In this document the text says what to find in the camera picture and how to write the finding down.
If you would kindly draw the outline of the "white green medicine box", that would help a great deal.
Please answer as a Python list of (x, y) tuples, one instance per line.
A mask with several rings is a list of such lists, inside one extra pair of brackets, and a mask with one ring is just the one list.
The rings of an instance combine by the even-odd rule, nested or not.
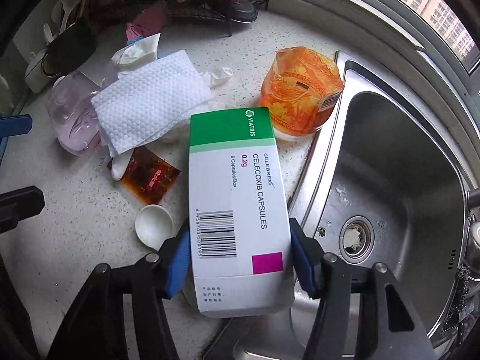
[(188, 181), (199, 312), (223, 319), (290, 307), (290, 225), (268, 109), (192, 115)]

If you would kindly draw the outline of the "white paper towel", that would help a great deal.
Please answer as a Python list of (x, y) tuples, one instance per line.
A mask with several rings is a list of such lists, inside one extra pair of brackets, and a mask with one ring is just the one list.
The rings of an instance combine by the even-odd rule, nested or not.
[(162, 137), (187, 111), (212, 98), (184, 50), (130, 72), (92, 97), (114, 158)]

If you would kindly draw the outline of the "white plastic spoon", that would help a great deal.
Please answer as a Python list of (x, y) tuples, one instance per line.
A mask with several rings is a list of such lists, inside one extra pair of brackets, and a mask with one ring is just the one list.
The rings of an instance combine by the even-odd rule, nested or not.
[(140, 209), (134, 227), (138, 239), (152, 250), (160, 250), (173, 236), (173, 220), (161, 205), (145, 205)]

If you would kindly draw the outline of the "red sauce packet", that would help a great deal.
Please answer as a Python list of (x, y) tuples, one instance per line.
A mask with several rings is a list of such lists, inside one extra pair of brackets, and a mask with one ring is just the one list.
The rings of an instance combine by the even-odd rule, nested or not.
[(113, 186), (136, 205), (160, 204), (181, 171), (145, 146), (127, 151), (106, 164)]

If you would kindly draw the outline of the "orange plastic cup wrapper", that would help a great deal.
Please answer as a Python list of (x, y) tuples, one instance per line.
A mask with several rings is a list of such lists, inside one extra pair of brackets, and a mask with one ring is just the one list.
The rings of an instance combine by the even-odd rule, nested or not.
[(289, 47), (276, 53), (259, 105), (268, 108), (277, 131), (302, 137), (322, 128), (343, 89), (335, 61), (304, 46)]

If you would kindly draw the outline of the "stainless steel kitchen sink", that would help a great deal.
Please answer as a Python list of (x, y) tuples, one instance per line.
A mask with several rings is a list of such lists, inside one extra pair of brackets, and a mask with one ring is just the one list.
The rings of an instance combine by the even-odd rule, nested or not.
[[(346, 263), (385, 263), (415, 307), (436, 354), (479, 190), (439, 122), (377, 65), (337, 52), (344, 89), (312, 141), (289, 216)], [(230, 319), (205, 359), (305, 359), (319, 300), (301, 288), (274, 314)], [(356, 359), (360, 297), (352, 295), (344, 354)]]

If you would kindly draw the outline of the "clear pink plastic bottle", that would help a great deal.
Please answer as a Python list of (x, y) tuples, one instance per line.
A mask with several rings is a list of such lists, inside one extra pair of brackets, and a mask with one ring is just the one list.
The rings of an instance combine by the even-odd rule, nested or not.
[(55, 81), (47, 112), (58, 143), (76, 156), (88, 155), (99, 143), (99, 122), (91, 99), (101, 88), (83, 72), (74, 71)]

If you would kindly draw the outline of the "black utensil holder cup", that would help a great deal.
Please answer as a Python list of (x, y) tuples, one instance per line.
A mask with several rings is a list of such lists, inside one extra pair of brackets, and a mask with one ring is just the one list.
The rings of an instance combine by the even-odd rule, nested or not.
[(95, 50), (95, 36), (87, 20), (81, 17), (49, 43), (41, 60), (41, 73), (49, 78), (67, 75), (86, 62)]

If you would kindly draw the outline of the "black scouring cloth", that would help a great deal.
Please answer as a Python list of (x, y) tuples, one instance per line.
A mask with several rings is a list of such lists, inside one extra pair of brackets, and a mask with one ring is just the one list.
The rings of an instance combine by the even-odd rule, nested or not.
[(465, 265), (462, 265), (456, 271), (455, 291), (442, 328), (444, 336), (461, 322), (461, 314), (466, 307), (466, 297), (469, 293), (469, 275), (470, 269)]

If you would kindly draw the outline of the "pink blue plastic wrapper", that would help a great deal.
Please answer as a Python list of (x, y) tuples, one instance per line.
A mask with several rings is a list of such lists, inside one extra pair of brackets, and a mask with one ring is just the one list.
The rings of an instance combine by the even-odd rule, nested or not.
[(164, 9), (155, 4), (139, 14), (132, 22), (126, 24), (125, 35), (127, 43), (159, 33), (167, 24), (167, 17)]

